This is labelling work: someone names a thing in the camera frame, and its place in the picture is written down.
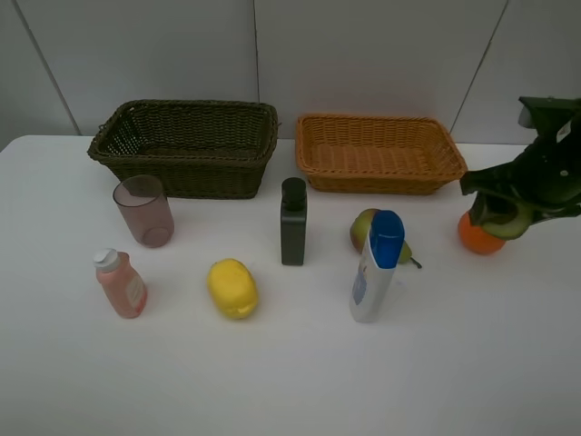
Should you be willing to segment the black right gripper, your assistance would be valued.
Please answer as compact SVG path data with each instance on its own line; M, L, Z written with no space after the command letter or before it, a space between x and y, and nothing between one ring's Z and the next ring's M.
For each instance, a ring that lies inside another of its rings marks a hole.
M580 99L521 96L518 123L537 136L512 162L460 179L463 195L487 193L533 209L533 221L580 215Z

